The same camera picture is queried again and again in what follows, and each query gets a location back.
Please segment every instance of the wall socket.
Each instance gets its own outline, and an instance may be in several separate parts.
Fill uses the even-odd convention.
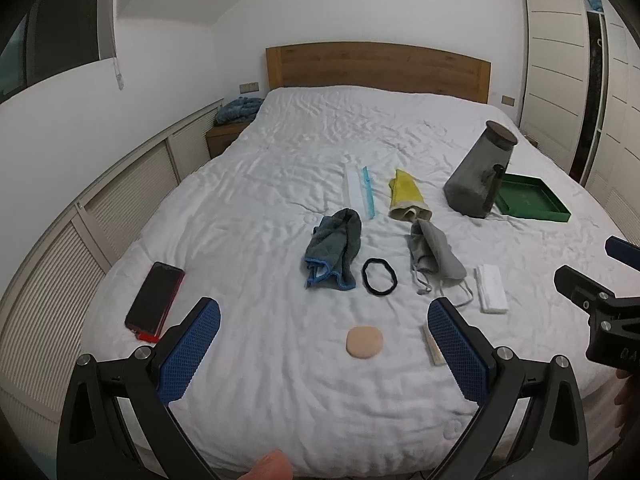
[[[244,83],[243,85],[240,85],[241,94],[248,94],[249,92],[259,92],[259,91],[260,91],[260,86],[258,85],[258,83]]]

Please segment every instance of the jar lid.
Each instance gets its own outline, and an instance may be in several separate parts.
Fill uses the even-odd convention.
[[[495,134],[497,137],[496,139],[491,139],[491,141],[494,144],[501,144],[500,147],[502,149],[512,148],[518,143],[518,138],[501,124],[495,121],[487,121],[486,127],[489,132]]]

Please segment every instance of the white duvet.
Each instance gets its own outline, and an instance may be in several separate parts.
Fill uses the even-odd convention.
[[[451,210],[442,186],[486,120],[518,136],[510,173],[539,176],[572,213],[568,223],[522,220],[494,209],[485,220]],[[344,164],[368,166],[378,215],[364,221],[350,291],[305,289],[302,264],[313,228],[346,206]],[[82,332],[98,360],[140,345],[124,318],[154,261],[186,270],[165,327],[203,296],[220,304],[222,325],[184,398],[178,421],[214,467],[249,469],[281,449],[300,476],[381,476],[435,466],[476,410],[447,367],[434,367],[420,327],[433,299],[417,294],[406,236],[387,216],[388,181],[411,173],[433,223],[470,276],[500,267],[510,312],[461,312],[494,345],[521,358],[564,354],[586,395],[610,376],[586,361],[585,313],[556,293],[563,264],[619,294],[637,294],[633,271],[608,258],[620,236],[598,203],[533,148],[497,108],[432,94],[364,88],[278,89],[226,152],[187,177],[100,284]],[[398,288],[367,293],[360,269],[370,257],[396,270]],[[377,288],[384,271],[370,270]],[[470,279],[470,285],[476,284]],[[370,360],[345,351],[350,328],[374,325],[384,347]],[[508,429],[511,439],[516,426]],[[139,431],[134,439],[144,446]]]

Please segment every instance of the human hand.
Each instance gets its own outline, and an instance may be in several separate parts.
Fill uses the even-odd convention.
[[[238,480],[293,480],[293,468],[283,452],[271,451]]]
[[[632,375],[624,370],[616,370],[616,377],[626,379],[625,385],[613,400],[616,406],[620,406],[616,416],[615,427],[621,428],[620,437],[622,437],[625,436],[638,418],[638,411],[640,410],[640,376]]]

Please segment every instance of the cable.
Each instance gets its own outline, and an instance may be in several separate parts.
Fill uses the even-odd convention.
[[[609,453],[614,452],[618,446],[620,445],[620,443],[622,442],[622,440],[617,441],[613,446],[611,446],[609,449],[607,449],[604,453],[601,453],[600,455],[598,455],[596,458],[594,458],[593,460],[591,460],[589,462],[589,467],[591,467],[593,464],[595,464],[596,462],[599,462],[600,460],[602,460],[604,457],[606,457]]]

